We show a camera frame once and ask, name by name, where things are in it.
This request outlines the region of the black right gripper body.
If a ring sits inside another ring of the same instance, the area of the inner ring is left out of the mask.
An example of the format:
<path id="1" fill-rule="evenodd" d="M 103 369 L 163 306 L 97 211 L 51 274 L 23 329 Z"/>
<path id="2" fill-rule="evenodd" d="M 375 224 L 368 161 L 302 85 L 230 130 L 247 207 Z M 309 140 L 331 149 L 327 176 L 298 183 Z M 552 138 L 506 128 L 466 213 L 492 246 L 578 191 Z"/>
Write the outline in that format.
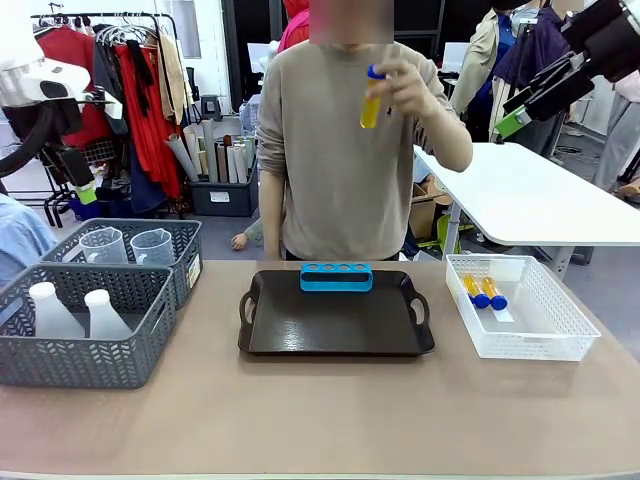
<path id="1" fill-rule="evenodd" d="M 615 83 L 639 69 L 639 3 L 593 2 L 562 28 L 589 78 Z"/>

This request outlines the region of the person's left hand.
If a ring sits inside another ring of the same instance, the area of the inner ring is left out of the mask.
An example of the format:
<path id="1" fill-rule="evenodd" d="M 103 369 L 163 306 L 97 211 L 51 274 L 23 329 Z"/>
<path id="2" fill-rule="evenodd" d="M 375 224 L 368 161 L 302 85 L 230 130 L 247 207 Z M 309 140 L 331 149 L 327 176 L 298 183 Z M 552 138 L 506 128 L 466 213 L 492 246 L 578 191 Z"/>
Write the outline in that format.
<path id="1" fill-rule="evenodd" d="M 433 63 L 423 55 L 404 49 L 386 57 L 376 72 L 385 76 L 379 94 L 390 106 L 421 120 L 437 115 L 439 102 L 430 87 L 437 74 Z"/>

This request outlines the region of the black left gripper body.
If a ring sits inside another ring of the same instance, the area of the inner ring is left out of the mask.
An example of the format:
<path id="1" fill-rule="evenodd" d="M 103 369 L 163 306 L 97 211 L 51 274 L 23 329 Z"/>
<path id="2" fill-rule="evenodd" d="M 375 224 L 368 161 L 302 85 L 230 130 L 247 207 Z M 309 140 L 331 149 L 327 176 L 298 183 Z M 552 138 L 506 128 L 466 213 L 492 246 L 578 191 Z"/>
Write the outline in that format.
<path id="1" fill-rule="evenodd" d="M 37 140 L 60 143 L 63 136 L 82 128 L 81 109 L 72 99 L 6 107 L 5 116 L 20 140 L 34 133 Z"/>

